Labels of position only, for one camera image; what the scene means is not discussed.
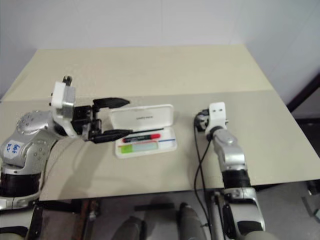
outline white sticker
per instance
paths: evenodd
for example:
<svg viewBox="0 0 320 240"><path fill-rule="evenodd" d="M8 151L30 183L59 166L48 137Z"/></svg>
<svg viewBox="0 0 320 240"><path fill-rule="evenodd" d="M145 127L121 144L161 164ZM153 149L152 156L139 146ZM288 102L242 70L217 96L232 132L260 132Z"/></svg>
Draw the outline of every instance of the white sticker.
<svg viewBox="0 0 320 240"><path fill-rule="evenodd" d="M23 147L24 143L19 141L10 140L4 149L3 156L8 159L13 159L19 155L21 148Z"/></svg>

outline red pen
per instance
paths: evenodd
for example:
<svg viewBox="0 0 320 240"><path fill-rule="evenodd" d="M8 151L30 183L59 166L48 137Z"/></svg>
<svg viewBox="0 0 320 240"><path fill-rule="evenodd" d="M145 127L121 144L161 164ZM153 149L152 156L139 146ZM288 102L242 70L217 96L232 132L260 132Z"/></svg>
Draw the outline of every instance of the red pen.
<svg viewBox="0 0 320 240"><path fill-rule="evenodd" d="M145 141L145 140L152 140L152 139L158 139L161 137L161 134L150 134L150 135L142 135L142 136L132 136L132 137L126 137L122 139L122 142L124 143L132 143L132 142L138 142L138 141Z"/></svg>

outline beige table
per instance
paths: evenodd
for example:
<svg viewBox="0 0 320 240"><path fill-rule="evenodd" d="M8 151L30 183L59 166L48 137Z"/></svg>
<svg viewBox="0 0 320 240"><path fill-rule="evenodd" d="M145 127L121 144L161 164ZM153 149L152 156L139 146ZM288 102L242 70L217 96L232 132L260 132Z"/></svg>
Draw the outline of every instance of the beige table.
<svg viewBox="0 0 320 240"><path fill-rule="evenodd" d="M49 159L41 200L192 189L193 117L218 101L226 104L228 128L245 151L253 185L320 178L317 154L242 45L39 50L2 99L0 142L25 112L49 109L54 82L67 74L77 105L107 96L127 96L132 106L173 104L178 149L117 159L113 143L64 139ZM108 111L101 118L108 128ZM207 143L199 138L203 149ZM205 180L209 188L223 186L213 148Z"/></svg>

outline open case lid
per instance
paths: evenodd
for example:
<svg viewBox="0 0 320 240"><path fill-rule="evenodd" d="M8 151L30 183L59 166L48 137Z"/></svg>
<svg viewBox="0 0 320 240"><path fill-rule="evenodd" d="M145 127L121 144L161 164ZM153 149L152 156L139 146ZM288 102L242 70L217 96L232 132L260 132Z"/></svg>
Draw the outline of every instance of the open case lid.
<svg viewBox="0 0 320 240"><path fill-rule="evenodd" d="M162 104L112 109L110 119L114 129L161 129L173 124L174 106Z"/></svg>

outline gray floor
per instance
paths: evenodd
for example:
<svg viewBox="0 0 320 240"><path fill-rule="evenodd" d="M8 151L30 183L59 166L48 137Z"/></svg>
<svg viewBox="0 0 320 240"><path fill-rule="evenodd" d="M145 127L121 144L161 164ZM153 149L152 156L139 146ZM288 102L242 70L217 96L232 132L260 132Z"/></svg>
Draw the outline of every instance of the gray floor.
<svg viewBox="0 0 320 240"><path fill-rule="evenodd" d="M320 240L320 223L308 213L302 197L308 191L304 183L281 184L258 193L266 228L281 240ZM110 240L116 229L129 216L147 222L148 240L177 240L176 211L135 211L135 206L174 203L177 210L181 202L190 204L204 221L203 212L193 192L172 192L126 197L111 197L102 201L101 216L94 223L93 240ZM42 238L46 240L70 239L75 216L70 213L46 211Z"/></svg>

